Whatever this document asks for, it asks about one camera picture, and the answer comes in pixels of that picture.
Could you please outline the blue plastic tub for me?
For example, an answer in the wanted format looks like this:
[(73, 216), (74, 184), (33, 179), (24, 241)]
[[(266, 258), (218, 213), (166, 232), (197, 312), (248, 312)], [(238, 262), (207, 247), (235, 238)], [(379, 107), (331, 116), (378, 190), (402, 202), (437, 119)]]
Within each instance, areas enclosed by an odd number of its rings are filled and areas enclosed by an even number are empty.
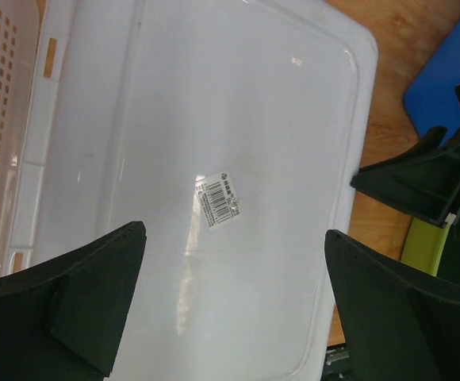
[(460, 128), (460, 20), (435, 50), (403, 96), (403, 105), (418, 137), (436, 126), (447, 128), (445, 140)]

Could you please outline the large white plastic tub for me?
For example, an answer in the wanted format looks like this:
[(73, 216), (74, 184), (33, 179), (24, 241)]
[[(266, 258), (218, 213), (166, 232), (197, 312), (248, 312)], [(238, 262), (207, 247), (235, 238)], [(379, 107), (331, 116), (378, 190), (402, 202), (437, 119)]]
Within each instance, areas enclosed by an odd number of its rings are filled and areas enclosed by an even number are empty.
[(377, 63), (324, 1), (48, 2), (6, 266), (142, 221), (112, 379), (318, 380)]

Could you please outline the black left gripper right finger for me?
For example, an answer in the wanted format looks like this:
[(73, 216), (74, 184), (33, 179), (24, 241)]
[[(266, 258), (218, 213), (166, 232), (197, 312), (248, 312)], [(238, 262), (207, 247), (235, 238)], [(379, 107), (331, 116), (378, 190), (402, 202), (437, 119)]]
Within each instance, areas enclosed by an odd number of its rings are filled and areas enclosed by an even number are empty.
[(460, 380), (460, 286), (336, 229), (324, 256), (358, 380)]

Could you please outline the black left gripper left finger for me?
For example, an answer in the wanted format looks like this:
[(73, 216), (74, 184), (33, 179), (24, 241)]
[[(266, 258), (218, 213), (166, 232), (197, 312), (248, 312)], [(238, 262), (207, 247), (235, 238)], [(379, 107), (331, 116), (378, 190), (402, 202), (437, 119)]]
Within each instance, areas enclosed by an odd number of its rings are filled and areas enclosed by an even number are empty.
[(132, 221), (0, 278), (0, 380), (110, 377), (146, 245)]

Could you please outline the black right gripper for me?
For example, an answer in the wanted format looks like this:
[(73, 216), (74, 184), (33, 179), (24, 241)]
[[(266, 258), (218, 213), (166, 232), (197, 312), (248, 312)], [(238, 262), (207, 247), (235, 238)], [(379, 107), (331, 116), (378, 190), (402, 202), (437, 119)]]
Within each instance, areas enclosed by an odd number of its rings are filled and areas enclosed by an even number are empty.
[[(455, 87), (460, 104), (460, 85)], [(351, 185), (357, 191), (431, 225), (460, 223), (460, 129), (441, 144), (437, 126), (407, 152), (362, 167)]]

